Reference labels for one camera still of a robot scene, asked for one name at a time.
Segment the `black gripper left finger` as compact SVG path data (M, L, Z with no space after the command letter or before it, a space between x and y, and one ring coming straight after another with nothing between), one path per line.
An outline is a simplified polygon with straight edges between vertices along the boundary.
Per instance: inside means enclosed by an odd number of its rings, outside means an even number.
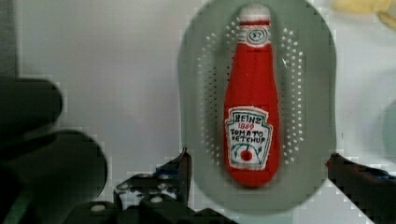
M191 188L191 155L184 147L169 162L153 173L141 173L119 183L113 191L114 203L121 209L138 206L148 196L167 195L187 204Z

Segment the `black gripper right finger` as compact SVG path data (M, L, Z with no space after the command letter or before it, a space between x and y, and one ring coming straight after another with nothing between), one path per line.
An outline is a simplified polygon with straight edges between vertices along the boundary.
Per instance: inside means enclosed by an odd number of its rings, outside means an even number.
M332 153L325 163L328 179L374 224L395 224L396 182L388 172Z

